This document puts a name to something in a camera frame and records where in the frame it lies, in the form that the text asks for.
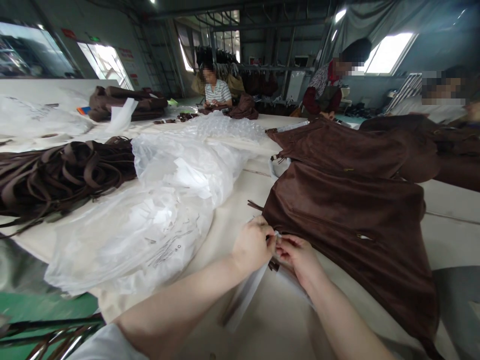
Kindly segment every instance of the bright window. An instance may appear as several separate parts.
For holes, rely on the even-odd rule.
[[[356,73],[393,75],[414,40],[415,36],[411,32],[386,36],[371,51],[365,65],[356,69]]]
[[[83,42],[79,42],[78,46],[99,79],[117,80],[122,89],[134,89],[119,55],[113,47]]]
[[[182,46],[182,42],[180,41],[180,38],[178,38],[178,42],[180,43],[181,56],[183,57],[183,64],[185,65],[185,70],[193,73],[194,70],[192,69],[192,67],[189,65],[189,62],[187,61],[187,57],[185,56],[184,47]]]

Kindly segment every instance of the bubble wrap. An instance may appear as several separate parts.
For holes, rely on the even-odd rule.
[[[196,117],[188,122],[186,129],[200,139],[207,137],[232,137],[259,143],[266,137],[265,129],[247,118],[232,119],[220,111]]]

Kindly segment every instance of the woman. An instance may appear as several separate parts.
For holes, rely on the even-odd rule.
[[[232,106],[232,94],[227,83],[217,79],[217,72],[211,62],[202,65],[203,79],[205,80],[205,103],[204,108]]]
[[[334,57],[320,67],[303,96],[305,109],[312,115],[322,115],[333,120],[342,100],[342,77],[348,75],[354,67],[362,66],[371,50],[372,43],[367,38],[361,38],[351,43],[339,57]]]

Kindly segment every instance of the sign on wall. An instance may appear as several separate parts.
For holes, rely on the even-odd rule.
[[[138,86],[139,80],[138,80],[137,72],[139,67],[135,63],[135,58],[132,51],[130,49],[126,49],[123,47],[117,47],[116,49],[117,49],[118,57],[123,67],[125,68],[125,71],[128,77],[130,78],[130,80],[134,85]]]

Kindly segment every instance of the metal ladder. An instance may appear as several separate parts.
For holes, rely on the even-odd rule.
[[[170,84],[168,83],[168,81],[166,82],[166,84],[164,81],[162,81],[162,77],[161,77],[162,72],[160,71],[158,62],[155,60],[155,56],[152,51],[152,46],[148,41],[143,24],[141,22],[137,23],[132,20],[130,20],[130,22],[133,26],[133,35],[137,40],[138,46],[140,48],[141,57],[145,65],[148,77],[150,79],[150,83],[152,84],[152,90],[160,91],[164,95],[167,95],[165,94],[165,92],[167,89],[170,89]]]

